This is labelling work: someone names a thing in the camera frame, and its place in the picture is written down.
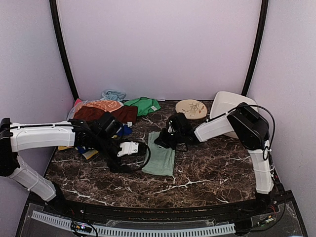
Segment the mint green panda towel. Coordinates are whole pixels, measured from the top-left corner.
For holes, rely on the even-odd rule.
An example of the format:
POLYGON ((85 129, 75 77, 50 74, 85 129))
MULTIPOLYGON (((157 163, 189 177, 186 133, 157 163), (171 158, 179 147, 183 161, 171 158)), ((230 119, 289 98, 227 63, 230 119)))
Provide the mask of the mint green panda towel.
POLYGON ((154 141, 159 132, 150 132, 148 135, 148 146, 151 151, 149 162, 142 168, 142 172, 157 176, 173 176, 175 151, 171 148, 160 147, 154 141))

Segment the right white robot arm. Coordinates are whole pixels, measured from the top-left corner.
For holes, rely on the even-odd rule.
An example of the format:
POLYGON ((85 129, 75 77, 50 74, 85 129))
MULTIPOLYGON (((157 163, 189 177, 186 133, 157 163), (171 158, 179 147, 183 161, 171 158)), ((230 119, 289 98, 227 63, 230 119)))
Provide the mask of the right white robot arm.
POLYGON ((274 166, 270 156, 273 136, 269 123, 260 115, 258 105, 245 102, 229 111, 192 127, 184 113, 169 117, 166 127, 160 132, 155 144, 176 149, 177 145, 197 145, 217 136, 233 132, 250 154, 256 180, 256 192, 267 195, 273 187, 274 166))

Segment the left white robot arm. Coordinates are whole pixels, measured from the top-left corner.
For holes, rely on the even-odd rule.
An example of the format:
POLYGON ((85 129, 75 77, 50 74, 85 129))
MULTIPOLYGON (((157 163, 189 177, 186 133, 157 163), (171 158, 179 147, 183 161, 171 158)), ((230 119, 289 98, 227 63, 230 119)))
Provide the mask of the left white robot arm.
POLYGON ((109 112, 93 121, 73 118, 45 124, 12 123, 4 118, 0 123, 0 175, 10 177, 49 202, 57 214, 66 215, 70 205, 59 186, 27 166, 19 151, 58 146, 92 148, 107 155, 110 165, 119 170, 122 145, 112 137, 122 129, 122 124, 109 112))

